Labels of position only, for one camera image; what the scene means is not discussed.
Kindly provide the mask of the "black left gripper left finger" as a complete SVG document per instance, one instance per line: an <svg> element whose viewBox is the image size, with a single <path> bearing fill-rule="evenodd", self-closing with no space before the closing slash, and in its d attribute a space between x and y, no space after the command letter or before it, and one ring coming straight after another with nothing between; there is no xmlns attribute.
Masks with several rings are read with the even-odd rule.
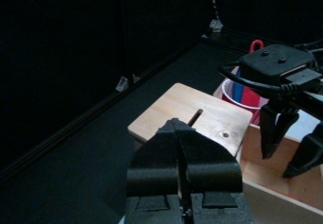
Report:
<svg viewBox="0 0 323 224"><path fill-rule="evenodd" d="M127 170L127 200L140 211L179 211L178 143L174 118L136 150Z"/></svg>

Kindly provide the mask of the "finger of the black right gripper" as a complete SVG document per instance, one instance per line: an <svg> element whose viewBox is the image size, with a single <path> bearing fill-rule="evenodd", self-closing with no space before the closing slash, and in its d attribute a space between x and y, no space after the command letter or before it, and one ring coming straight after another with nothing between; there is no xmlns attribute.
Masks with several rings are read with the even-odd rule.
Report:
<svg viewBox="0 0 323 224"><path fill-rule="evenodd" d="M302 140L283 177L294 178L323 164L323 124Z"/></svg>
<svg viewBox="0 0 323 224"><path fill-rule="evenodd" d="M263 158L270 159L286 136L291 125L299 118L298 110L278 111L264 105L260 109L260 134Z"/></svg>

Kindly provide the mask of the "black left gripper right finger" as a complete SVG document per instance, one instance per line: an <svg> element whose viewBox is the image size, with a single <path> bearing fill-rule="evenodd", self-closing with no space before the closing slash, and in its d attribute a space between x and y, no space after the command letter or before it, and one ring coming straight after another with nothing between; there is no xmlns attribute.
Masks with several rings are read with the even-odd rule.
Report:
<svg viewBox="0 0 323 224"><path fill-rule="evenodd" d="M184 122L175 120L175 141L182 199L203 208L238 208L243 177L236 158L228 150Z"/></svg>

